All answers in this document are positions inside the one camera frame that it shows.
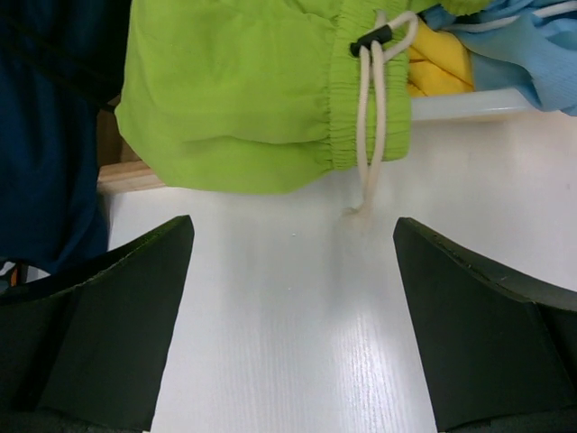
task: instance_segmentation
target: dark blue fabric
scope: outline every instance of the dark blue fabric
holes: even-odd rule
[[[129,7],[122,0],[0,0],[1,12],[109,82],[40,48],[1,17],[0,42],[104,103],[122,84]],[[0,45],[0,256],[57,272],[106,251],[96,202],[96,113],[85,98]]]

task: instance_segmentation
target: white table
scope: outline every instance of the white table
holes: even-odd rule
[[[112,246],[181,214],[197,231],[152,432],[434,432],[397,218],[573,289],[576,136],[564,115],[419,126],[408,158],[383,167],[362,247],[339,226],[356,170],[279,197],[114,197]]]

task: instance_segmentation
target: wooden edge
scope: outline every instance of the wooden edge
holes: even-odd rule
[[[101,167],[98,174],[98,192],[139,191],[163,187],[164,183],[143,161],[120,162]]]

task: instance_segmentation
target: blue cloth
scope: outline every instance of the blue cloth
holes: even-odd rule
[[[453,33],[472,52],[476,90],[517,88],[542,111],[577,115],[577,13],[538,18],[532,11],[555,0],[496,0],[478,14],[454,17],[436,6],[424,12],[438,30],[452,23],[489,23],[520,15],[512,24],[481,33]]]
[[[97,108],[10,47],[104,102],[122,84],[129,6],[120,0],[0,0],[0,12],[119,83],[96,82],[75,61],[40,47],[0,17],[1,257],[54,273],[106,251],[96,196]]]

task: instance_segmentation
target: drawstring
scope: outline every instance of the drawstring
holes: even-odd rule
[[[384,50],[382,44],[392,39],[392,32],[401,25],[408,24],[407,35],[396,45]],[[371,212],[380,165],[385,153],[387,137],[387,75],[385,64],[406,50],[417,36],[418,18],[412,12],[404,12],[387,23],[384,11],[377,11],[377,20],[372,32],[351,44],[351,53],[361,59],[361,82],[359,88],[359,108],[357,111],[356,151],[357,166],[362,182],[362,204],[354,213]],[[377,124],[375,146],[371,165],[367,159],[367,105],[369,104],[369,86],[371,78],[375,88],[377,106]]]

